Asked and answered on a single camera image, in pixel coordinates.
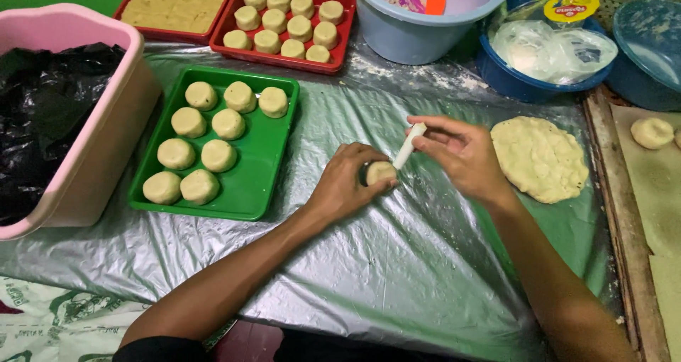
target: red tray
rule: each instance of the red tray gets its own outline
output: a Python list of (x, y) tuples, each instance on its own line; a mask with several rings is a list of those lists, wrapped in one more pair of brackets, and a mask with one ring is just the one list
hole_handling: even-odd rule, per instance
[[(127, 6), (128, 1), (130, 0), (123, 0), (121, 2), (121, 5), (118, 6), (118, 9), (114, 13), (114, 19), (116, 20), (121, 20), (121, 15), (123, 14), (123, 10), (125, 9), (125, 6)], [(213, 22), (210, 24), (209, 30), (203, 34), (196, 34), (194, 32), (182, 32), (182, 31), (173, 31), (171, 29), (158, 29), (158, 28), (149, 28), (149, 27), (135, 27), (137, 30), (144, 35), (145, 38), (150, 39), (150, 40), (166, 40), (168, 42), (182, 42), (182, 43), (192, 43), (192, 44), (201, 44), (201, 45), (208, 45), (209, 40), (210, 40), (210, 35), (213, 32), (213, 29), (217, 25), (217, 20), (220, 18), (222, 15), (222, 12), (225, 10), (225, 6), (229, 0), (224, 0), (222, 2), (222, 5), (220, 6), (220, 9), (217, 12), (217, 15), (215, 15), (215, 19), (213, 19)]]
[[(328, 0), (312, 0), (315, 4), (315, 16), (310, 20), (312, 22), (312, 28), (319, 24), (319, 6)], [(217, 53), (221, 53), (224, 57), (231, 57), (234, 59), (246, 60), (248, 62), (265, 63), (272, 64), (273, 66), (281, 66), (286, 68), (295, 68), (297, 70), (318, 72), (321, 74), (334, 74), (343, 66), (343, 58), (345, 57), (345, 48), (347, 47), (348, 37), (350, 36), (350, 27), (352, 26), (352, 19), (355, 16), (356, 0), (336, 0), (339, 1), (343, 8), (345, 9), (345, 17), (343, 22), (336, 26), (338, 31), (338, 45), (336, 48), (332, 49), (329, 53), (331, 58), (328, 63), (311, 62), (310, 60), (296, 59), (294, 57), (284, 57), (279, 54), (274, 55), (271, 53), (261, 53), (255, 50), (255, 45), (251, 51), (244, 49), (233, 49), (227, 48), (222, 43), (222, 38), (226, 33), (237, 29), (236, 20), (234, 19), (234, 12), (239, 8), (243, 7), (244, 0), (230, 0), (226, 11), (222, 14), (220, 21), (215, 27), (215, 32), (210, 37), (210, 49)], [(260, 15), (265, 13), (267, 9), (260, 11)], [(293, 15), (289, 11), (286, 14), (286, 19), (293, 18)], [(251, 39), (255, 36), (256, 32), (262, 31), (263, 27), (260, 26), (258, 29), (253, 31), (246, 31)], [(285, 42), (289, 38), (288, 31), (284, 31), (279, 34), (279, 39), (281, 42)], [(312, 39), (305, 43), (305, 49), (309, 49), (314, 43)]]

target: light blue bucket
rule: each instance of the light blue bucket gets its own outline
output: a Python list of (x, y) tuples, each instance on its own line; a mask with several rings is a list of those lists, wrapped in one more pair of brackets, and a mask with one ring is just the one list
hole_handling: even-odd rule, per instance
[(505, 0), (447, 0), (444, 15), (423, 15), (387, 0), (357, 0), (360, 31), (380, 56), (401, 64), (434, 62)]

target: green tray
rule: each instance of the green tray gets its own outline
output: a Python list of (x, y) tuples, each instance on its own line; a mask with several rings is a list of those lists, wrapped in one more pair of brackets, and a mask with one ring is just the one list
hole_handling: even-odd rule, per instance
[[(267, 87), (284, 90), (289, 97), (289, 110), (280, 119), (271, 119), (256, 108), (243, 115), (246, 131), (238, 140), (230, 140), (238, 152), (238, 159), (232, 169), (222, 173), (213, 173), (220, 181), (220, 192), (217, 197), (205, 205), (195, 205), (180, 199), (173, 205), (160, 205), (150, 202), (142, 193), (142, 185), (152, 175), (161, 171), (171, 171), (181, 177), (189, 175), (196, 169), (204, 168), (201, 163), (201, 149), (209, 140), (219, 139), (210, 127), (212, 117), (227, 108), (223, 93), (235, 81), (243, 81), (260, 97), (260, 92)], [(216, 107), (208, 112), (201, 112), (208, 122), (206, 134), (196, 139), (188, 139), (175, 133), (170, 125), (172, 114), (183, 106), (187, 106), (184, 90), (195, 81), (205, 81), (218, 94)], [(239, 219), (256, 221), (265, 214), (272, 197), (281, 163), (289, 129), (295, 113), (295, 105), (300, 93), (300, 86), (294, 79), (252, 74), (248, 72), (229, 71), (218, 68), (192, 66), (180, 74), (179, 80), (166, 100), (163, 113), (154, 130), (149, 146), (135, 179), (128, 191), (130, 205), (139, 210), (162, 211), (175, 214), (187, 214), (210, 218)], [(181, 138), (192, 144), (196, 152), (193, 166), (183, 171), (174, 171), (161, 165), (156, 157), (160, 144), (172, 138)]]

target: pink container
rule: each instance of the pink container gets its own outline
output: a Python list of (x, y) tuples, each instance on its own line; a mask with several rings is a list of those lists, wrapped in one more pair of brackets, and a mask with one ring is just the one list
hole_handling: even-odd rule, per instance
[(38, 205), (21, 221), (0, 227), (0, 240), (39, 227), (95, 224), (161, 93), (134, 27), (76, 4), (0, 12), (0, 54), (16, 47), (58, 52), (97, 42), (127, 52)]

